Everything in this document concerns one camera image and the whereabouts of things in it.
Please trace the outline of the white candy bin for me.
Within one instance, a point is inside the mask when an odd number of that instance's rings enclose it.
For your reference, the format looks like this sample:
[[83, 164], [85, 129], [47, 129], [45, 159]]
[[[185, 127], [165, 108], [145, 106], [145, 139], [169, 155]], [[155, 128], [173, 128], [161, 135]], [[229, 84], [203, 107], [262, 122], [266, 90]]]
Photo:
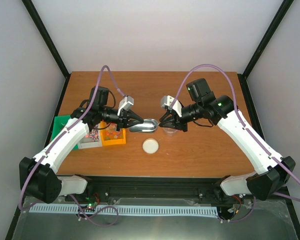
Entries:
[[93, 129], [78, 142], [79, 149], [99, 148], [102, 147], [100, 130]]

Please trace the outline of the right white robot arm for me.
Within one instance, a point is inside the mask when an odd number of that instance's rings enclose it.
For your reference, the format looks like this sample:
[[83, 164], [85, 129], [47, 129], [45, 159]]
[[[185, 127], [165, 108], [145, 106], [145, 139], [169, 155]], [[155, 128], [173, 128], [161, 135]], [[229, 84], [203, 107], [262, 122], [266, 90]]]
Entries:
[[166, 113], [160, 118], [159, 126], [187, 132], [188, 123], [207, 119], [237, 144], [254, 171], [224, 177], [219, 184], [224, 194], [251, 194], [265, 201], [288, 182], [290, 176], [287, 170], [293, 171], [296, 166], [293, 158], [282, 157], [271, 148], [246, 121], [242, 112], [235, 110], [236, 106], [229, 96], [216, 98], [204, 78], [190, 82], [186, 87], [194, 103], [183, 106], [174, 97], [165, 95], [160, 104]]

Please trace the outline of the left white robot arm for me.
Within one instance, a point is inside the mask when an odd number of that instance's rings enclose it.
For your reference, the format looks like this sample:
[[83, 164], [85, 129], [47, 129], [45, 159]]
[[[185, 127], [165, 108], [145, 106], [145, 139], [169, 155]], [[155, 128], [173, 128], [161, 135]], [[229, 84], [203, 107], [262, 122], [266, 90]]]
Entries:
[[82, 201], [93, 198], [94, 188], [81, 175], [58, 176], [58, 170], [73, 150], [94, 127], [101, 122], [115, 124], [117, 130], [142, 124], [144, 119], [131, 110], [134, 100], [125, 96], [119, 108], [107, 106], [111, 91], [106, 87], [93, 87], [89, 99], [70, 115], [58, 135], [33, 158], [24, 157], [19, 163], [19, 180], [22, 195], [30, 195], [46, 204], [60, 196], [76, 194]]

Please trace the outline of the green candy bin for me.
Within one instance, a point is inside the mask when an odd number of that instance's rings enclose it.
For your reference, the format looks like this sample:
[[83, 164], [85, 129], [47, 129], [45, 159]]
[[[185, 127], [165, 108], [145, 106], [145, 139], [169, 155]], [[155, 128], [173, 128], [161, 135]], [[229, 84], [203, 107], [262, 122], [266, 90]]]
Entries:
[[61, 132], [70, 118], [70, 115], [61, 115], [54, 118], [51, 141]]

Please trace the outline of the orange candy bin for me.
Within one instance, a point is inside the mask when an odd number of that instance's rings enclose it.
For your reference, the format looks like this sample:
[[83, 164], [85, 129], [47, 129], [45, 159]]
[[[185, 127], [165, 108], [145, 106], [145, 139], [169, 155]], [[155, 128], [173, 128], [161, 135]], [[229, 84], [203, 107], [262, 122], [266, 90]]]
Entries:
[[100, 130], [100, 139], [102, 146], [114, 146], [114, 145], [125, 145], [127, 143], [126, 130], [120, 129], [117, 131], [117, 125], [111, 123], [107, 128], [108, 123], [101, 121], [99, 126], [102, 128]]

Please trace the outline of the metal scoop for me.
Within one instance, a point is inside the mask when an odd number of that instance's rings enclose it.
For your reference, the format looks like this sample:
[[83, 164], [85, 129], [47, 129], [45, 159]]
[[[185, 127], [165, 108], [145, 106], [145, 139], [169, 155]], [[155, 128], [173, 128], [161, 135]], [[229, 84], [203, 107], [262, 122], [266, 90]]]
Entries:
[[156, 119], [144, 119], [143, 123], [136, 124], [129, 128], [131, 133], [147, 133], [152, 134], [158, 129], [159, 123]]

